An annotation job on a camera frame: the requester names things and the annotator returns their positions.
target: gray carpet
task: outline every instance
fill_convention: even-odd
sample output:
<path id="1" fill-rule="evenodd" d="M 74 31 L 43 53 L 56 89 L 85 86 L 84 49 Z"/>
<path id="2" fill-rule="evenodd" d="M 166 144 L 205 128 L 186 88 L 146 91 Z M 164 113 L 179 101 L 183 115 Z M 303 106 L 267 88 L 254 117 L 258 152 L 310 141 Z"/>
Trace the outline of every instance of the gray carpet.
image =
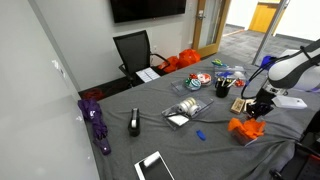
<path id="1" fill-rule="evenodd" d="M 258 51 L 264 33 L 239 30 L 241 28 L 229 25 L 225 26 L 219 52 L 242 62 L 251 63 Z M 299 49 L 300 46 L 308 44 L 298 40 L 271 36 L 256 64 L 260 65 L 263 57 L 266 55 L 278 57 L 287 49 Z"/>

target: chair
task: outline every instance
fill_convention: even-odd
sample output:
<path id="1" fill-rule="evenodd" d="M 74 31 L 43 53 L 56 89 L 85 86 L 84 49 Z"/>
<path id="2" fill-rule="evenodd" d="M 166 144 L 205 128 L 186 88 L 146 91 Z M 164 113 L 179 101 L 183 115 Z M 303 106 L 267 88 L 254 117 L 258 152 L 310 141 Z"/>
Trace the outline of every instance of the chair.
<path id="1" fill-rule="evenodd" d="M 142 80 L 136 75 L 137 71 L 150 67 L 150 57 L 155 55 L 167 62 L 168 67 L 170 63 L 159 54 L 153 54 L 150 51 L 150 44 L 147 31 L 139 31 L 132 34 L 117 36 L 113 38 L 123 64 L 119 69 L 126 75 L 129 86 L 136 86 L 142 84 Z M 152 67 L 160 76 L 166 74 L 163 69 Z"/>

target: wooden door frame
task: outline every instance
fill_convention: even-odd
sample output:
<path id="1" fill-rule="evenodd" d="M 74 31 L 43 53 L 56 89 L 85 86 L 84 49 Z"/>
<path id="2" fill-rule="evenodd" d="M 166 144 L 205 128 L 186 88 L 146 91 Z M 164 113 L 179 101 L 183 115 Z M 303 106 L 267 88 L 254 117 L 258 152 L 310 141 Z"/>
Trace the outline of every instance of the wooden door frame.
<path id="1" fill-rule="evenodd" d="M 206 46 L 205 48 L 199 49 L 202 20 L 199 20 L 198 18 L 196 19 L 195 30 L 194 30 L 194 34 L 193 34 L 192 48 L 195 49 L 201 55 L 201 57 L 215 54 L 218 51 L 220 41 L 222 38 L 223 28 L 226 23 L 227 14 L 228 14 L 230 3 L 231 3 L 231 0 L 222 0 L 222 1 L 224 3 L 224 7 L 223 7 L 223 9 L 221 9 L 222 11 L 220 11 L 220 13 L 222 13 L 222 15 L 219 20 L 220 23 L 219 23 L 218 33 L 217 33 L 217 39 L 214 44 L 210 44 L 210 45 Z M 206 3 L 206 0 L 198 0 L 198 8 L 197 8 L 196 15 L 198 14 L 199 10 L 204 9 L 203 7 L 205 6 L 205 3 Z"/>

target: wall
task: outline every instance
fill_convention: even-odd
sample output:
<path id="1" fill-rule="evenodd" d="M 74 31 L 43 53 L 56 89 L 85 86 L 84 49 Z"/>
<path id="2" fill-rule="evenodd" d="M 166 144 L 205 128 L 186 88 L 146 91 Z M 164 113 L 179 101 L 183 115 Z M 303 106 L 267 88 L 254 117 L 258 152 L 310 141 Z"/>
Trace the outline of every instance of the wall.
<path id="1" fill-rule="evenodd" d="M 197 0 L 186 13 L 114 24 L 109 0 L 35 0 L 80 89 L 124 75 L 112 37 L 146 29 L 151 47 L 164 57 L 191 47 Z"/>
<path id="2" fill-rule="evenodd" d="M 26 0 L 0 1 L 0 179 L 99 179 L 80 99 Z"/>
<path id="3" fill-rule="evenodd" d="M 319 0 L 291 0 L 275 34 L 311 41 L 320 38 Z"/>
<path id="4" fill-rule="evenodd" d="M 244 27 L 247 30 L 250 26 L 258 0 L 232 0 L 227 24 Z"/>

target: orange bag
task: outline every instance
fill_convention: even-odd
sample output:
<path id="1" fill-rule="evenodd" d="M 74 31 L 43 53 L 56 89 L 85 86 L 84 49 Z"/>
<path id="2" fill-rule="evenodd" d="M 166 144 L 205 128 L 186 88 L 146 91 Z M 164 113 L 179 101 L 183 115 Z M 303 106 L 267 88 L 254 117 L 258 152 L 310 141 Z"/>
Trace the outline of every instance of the orange bag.
<path id="1" fill-rule="evenodd" d="M 166 73 L 171 73 L 171 72 L 177 70 L 177 63 L 179 62 L 178 57 L 177 56 L 171 56 L 167 60 L 169 61 L 170 66 L 166 67 L 168 65 L 168 63 L 167 62 L 163 62 L 158 66 L 158 68 L 162 69 L 162 68 L 166 67 L 166 68 L 163 69 L 164 72 L 166 72 Z"/>
<path id="2" fill-rule="evenodd" d="M 179 53 L 178 68 L 184 68 L 200 61 L 200 54 L 193 49 L 186 49 Z"/>

